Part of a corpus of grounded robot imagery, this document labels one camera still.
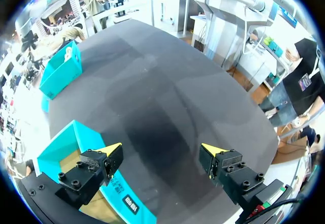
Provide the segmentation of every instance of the black label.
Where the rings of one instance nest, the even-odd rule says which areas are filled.
[[[126,195],[123,198],[123,202],[130,209],[130,211],[133,212],[134,215],[136,215],[138,213],[139,206],[134,202],[134,200],[130,197],[130,195]]]

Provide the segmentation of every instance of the dark gray table surface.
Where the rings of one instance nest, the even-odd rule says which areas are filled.
[[[276,134],[247,92],[184,41],[129,20],[79,44],[83,74],[49,105],[51,137],[75,119],[123,143],[120,171],[158,223],[223,223],[238,210],[199,161],[234,148],[265,172]]]

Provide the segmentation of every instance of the bolt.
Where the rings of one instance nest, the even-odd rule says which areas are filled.
[[[77,167],[82,167],[83,163],[82,162],[77,162]]]
[[[35,196],[35,194],[36,194],[36,191],[35,190],[32,189],[31,191],[29,191],[29,195],[30,196]]]
[[[59,179],[60,179],[60,180],[65,179],[65,177],[66,177],[66,175],[65,175],[63,172],[60,172],[60,173],[58,174],[58,176],[59,176]]]
[[[246,163],[245,163],[245,162],[240,162],[240,163],[239,163],[239,167],[240,167],[240,168],[244,168],[245,166],[246,166]]]
[[[245,180],[245,181],[242,182],[243,189],[248,189],[249,186],[250,186],[250,182],[249,181]]]
[[[94,170],[94,168],[95,168],[94,166],[88,166],[88,170],[91,172]]]
[[[73,180],[71,182],[71,184],[72,184],[72,187],[74,187],[76,189],[80,188],[80,182],[78,180]]]
[[[234,167],[233,166],[228,166],[227,167],[227,172],[232,172],[234,171]]]
[[[257,179],[257,181],[261,181],[261,180],[263,179],[263,177],[264,177],[264,174],[263,174],[262,172],[260,172],[260,173],[258,173],[258,174],[256,175],[256,179]]]

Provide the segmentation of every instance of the hand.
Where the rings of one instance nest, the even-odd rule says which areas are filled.
[[[290,51],[289,49],[286,49],[285,57],[290,61],[297,61],[300,59],[299,54],[294,54],[294,52]]]
[[[300,125],[303,125],[306,121],[308,121],[308,116],[300,115],[299,121],[300,121]]]
[[[255,41],[258,40],[258,37],[255,34],[250,34],[249,37],[250,37],[251,40],[255,40]]]

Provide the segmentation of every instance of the lanyard badge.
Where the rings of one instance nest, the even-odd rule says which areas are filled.
[[[300,89],[301,91],[305,91],[306,88],[308,88],[310,85],[311,85],[311,78],[317,74],[319,72],[319,68],[316,68],[317,65],[318,65],[318,61],[319,61],[319,58],[316,57],[316,60],[315,60],[315,64],[314,64],[314,69],[313,71],[311,72],[311,74],[305,74],[299,81],[299,86],[300,86]]]

